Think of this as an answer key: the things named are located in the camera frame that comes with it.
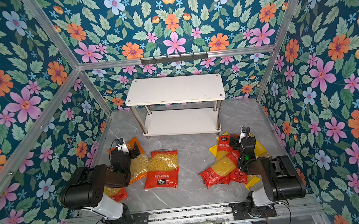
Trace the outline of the red spaghetti bag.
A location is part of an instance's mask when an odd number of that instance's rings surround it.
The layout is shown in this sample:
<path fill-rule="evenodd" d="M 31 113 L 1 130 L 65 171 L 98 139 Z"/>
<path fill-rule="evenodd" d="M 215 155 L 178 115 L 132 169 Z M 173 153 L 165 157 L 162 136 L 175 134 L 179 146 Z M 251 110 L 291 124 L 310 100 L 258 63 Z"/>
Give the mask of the red spaghetti bag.
<path fill-rule="evenodd" d="M 243 172 L 241 172 L 238 168 L 233 170 L 228 175 L 222 177 L 218 184 L 227 184 L 229 185 L 231 182 L 237 182 L 241 184 L 247 184 L 247 176 Z"/>
<path fill-rule="evenodd" d="M 236 134 L 233 135 L 230 134 L 230 135 L 219 137 L 219 141 L 217 145 L 216 161 L 219 161 L 231 151 L 238 150 L 239 137 L 240 136 Z"/>
<path fill-rule="evenodd" d="M 216 161 L 210 168 L 200 173 L 207 189 L 234 171 L 238 166 L 239 157 L 239 151 L 231 151 L 225 157 Z"/>

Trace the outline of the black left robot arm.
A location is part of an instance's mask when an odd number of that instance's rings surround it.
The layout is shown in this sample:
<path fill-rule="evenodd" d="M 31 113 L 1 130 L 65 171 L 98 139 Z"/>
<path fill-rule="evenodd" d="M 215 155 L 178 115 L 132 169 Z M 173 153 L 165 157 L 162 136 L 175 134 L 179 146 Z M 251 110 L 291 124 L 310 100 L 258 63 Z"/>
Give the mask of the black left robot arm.
<path fill-rule="evenodd" d="M 128 206 L 108 197 L 104 188 L 128 187 L 132 176 L 131 162 L 141 153 L 142 150 L 136 142 L 131 149 L 122 144 L 110 151 L 111 170 L 108 170 L 105 164 L 76 169 L 62 190 L 62 206 L 100 215 L 103 224 L 135 224 Z"/>

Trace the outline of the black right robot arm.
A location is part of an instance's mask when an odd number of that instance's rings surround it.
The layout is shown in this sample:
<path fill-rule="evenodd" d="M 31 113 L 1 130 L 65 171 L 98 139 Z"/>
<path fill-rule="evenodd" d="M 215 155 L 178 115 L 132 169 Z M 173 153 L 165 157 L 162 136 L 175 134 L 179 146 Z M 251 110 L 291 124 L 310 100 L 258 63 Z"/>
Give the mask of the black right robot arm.
<path fill-rule="evenodd" d="M 231 176 L 246 185 L 253 180 L 262 184 L 246 197 L 246 213 L 250 217 L 275 216 L 272 209 L 276 203 L 287 204 L 292 199 L 306 196 L 305 183 L 288 156 L 259 156 L 256 138 L 246 133 L 234 135 L 229 146 L 239 155 L 237 168 Z"/>

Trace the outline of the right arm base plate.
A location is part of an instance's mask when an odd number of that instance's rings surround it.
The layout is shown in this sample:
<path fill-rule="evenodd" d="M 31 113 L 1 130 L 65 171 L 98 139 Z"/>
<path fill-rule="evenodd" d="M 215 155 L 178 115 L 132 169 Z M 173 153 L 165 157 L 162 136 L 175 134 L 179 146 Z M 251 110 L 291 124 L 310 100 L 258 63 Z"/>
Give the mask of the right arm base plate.
<path fill-rule="evenodd" d="M 229 207 L 232 209 L 234 220 L 247 220 L 276 217 L 277 213 L 274 206 L 254 206 L 252 202 L 238 202 L 230 203 Z"/>

